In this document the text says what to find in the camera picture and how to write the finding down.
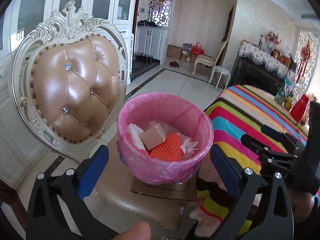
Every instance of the red slipper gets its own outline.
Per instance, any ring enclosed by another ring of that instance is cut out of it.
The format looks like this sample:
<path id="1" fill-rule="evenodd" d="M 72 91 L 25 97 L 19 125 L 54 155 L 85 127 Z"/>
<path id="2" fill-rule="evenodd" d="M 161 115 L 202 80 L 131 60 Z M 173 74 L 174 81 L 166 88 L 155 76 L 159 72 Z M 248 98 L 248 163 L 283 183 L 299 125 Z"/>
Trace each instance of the red slipper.
<path id="1" fill-rule="evenodd" d="M 179 68 L 179 67 L 180 67 L 179 64 L 178 64 L 177 62 L 175 62 L 175 61 L 170 62 L 170 63 L 169 63 L 169 66 L 170 66 L 170 67 L 176 67 L 176 68 Z"/>

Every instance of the red handbag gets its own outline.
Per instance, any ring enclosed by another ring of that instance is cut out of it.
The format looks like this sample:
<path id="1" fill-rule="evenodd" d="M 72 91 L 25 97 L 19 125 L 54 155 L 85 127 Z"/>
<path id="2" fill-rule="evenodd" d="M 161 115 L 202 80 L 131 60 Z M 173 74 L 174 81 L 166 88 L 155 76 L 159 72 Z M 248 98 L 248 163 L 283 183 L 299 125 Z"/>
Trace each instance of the red handbag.
<path id="1" fill-rule="evenodd" d="M 202 45 L 200 42 L 197 42 L 197 44 L 195 46 L 192 46 L 191 54 L 193 54 L 193 55 L 203 55 L 204 54 L 204 49 L 202 49 Z"/>

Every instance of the finger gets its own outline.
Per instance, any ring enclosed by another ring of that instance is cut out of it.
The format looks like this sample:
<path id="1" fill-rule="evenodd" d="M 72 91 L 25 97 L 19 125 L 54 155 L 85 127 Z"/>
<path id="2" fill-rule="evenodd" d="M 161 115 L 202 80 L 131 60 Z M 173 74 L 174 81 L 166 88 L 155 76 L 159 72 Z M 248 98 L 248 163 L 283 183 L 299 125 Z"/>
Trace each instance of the finger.
<path id="1" fill-rule="evenodd" d="M 113 240 L 150 240 L 151 228 L 147 222 L 139 221 L 134 227 L 119 234 Z"/>

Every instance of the orange knitted object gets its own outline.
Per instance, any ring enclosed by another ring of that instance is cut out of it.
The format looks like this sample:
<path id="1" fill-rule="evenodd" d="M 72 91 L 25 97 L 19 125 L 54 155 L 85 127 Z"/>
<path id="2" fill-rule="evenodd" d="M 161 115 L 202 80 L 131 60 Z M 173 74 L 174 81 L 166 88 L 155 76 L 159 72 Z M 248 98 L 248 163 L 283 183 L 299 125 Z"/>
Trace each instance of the orange knitted object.
<path id="1" fill-rule="evenodd" d="M 172 132 L 167 135 L 165 142 L 153 148 L 150 156 L 169 162 L 179 161 L 182 156 L 180 149 L 180 137 L 177 133 Z"/>

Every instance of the striped tablecloth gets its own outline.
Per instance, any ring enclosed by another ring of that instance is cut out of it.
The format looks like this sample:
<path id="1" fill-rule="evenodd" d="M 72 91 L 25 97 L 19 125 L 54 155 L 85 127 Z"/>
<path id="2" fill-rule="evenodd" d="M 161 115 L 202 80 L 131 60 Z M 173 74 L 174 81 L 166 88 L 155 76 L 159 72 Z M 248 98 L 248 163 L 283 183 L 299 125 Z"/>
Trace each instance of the striped tablecloth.
<path id="1" fill-rule="evenodd" d="M 290 133 L 304 145 L 307 142 L 308 130 L 297 124 L 290 113 L 273 98 L 257 88 L 237 85 L 224 90 L 205 110 L 212 120 L 213 143 L 218 144 L 227 156 L 235 158 L 243 168 L 250 167 L 257 174 L 261 168 L 258 155 L 241 144 L 242 135 L 247 133 L 271 150 L 287 153 L 281 143 L 261 132 L 261 126 L 266 124 L 275 130 Z M 236 199 L 226 192 L 209 155 L 201 163 L 196 187 L 197 208 L 190 213 L 190 217 L 199 221 L 195 235 L 209 237 L 226 217 Z M 257 206 L 259 201 L 257 195 L 253 204 Z M 251 219 L 249 215 L 240 234 L 249 229 Z"/>

